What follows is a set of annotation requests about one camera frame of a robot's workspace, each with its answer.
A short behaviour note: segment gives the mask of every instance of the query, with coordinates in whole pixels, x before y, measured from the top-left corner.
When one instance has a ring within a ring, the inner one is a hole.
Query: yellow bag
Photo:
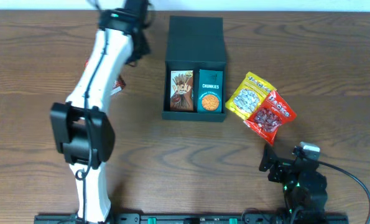
[[[243,120],[248,119],[272,90],[276,88],[266,80],[248,72],[225,106]]]

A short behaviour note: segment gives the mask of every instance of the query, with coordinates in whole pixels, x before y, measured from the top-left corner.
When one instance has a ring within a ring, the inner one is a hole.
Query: candy bag
[[[257,111],[244,123],[273,145],[278,127],[296,117],[287,102],[276,91],[271,91]]]
[[[248,119],[272,90],[276,88],[266,80],[248,72],[246,78],[226,102],[225,107],[243,120]]]

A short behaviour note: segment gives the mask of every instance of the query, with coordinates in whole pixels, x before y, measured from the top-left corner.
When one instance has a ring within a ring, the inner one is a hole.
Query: table
[[[321,161],[370,189],[370,13],[158,12],[146,36],[152,54],[125,67],[113,96],[116,132],[108,192],[116,210],[241,213],[284,206],[280,184],[259,172],[264,140],[232,112],[223,123],[164,121],[164,58],[170,15],[224,18],[227,98],[248,71],[269,80],[297,112],[276,152],[300,141]],[[81,77],[96,32],[95,11],[0,11],[0,223],[78,209],[74,176],[58,154],[49,110]],[[364,223],[368,200],[326,167],[326,210]]]

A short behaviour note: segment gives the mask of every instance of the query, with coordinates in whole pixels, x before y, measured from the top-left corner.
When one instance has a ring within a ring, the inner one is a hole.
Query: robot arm
[[[147,0],[131,0],[123,9],[101,13],[95,46],[80,81],[66,104],[54,103],[51,109],[57,151],[64,154],[75,175],[79,170],[87,170],[88,165],[91,167],[86,181],[76,177],[78,217],[83,218],[85,199],[84,220],[88,222],[105,222],[111,209],[105,173],[115,140],[107,118],[110,93],[123,65],[136,62],[150,52],[142,32],[147,27],[148,4]],[[91,128],[77,122],[85,116]]]

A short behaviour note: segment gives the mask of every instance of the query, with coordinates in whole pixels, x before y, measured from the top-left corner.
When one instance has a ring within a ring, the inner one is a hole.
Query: box lid
[[[171,16],[166,61],[223,62],[223,20]]]

